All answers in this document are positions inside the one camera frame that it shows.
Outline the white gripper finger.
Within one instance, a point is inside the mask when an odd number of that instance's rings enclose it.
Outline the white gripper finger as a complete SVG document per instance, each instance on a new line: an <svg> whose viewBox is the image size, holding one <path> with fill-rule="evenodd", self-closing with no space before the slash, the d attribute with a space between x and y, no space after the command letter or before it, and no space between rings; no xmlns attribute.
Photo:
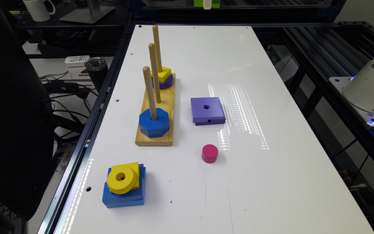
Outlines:
<svg viewBox="0 0 374 234"><path fill-rule="evenodd" d="M203 0L203 8L210 10L212 8L212 0Z"/></svg>

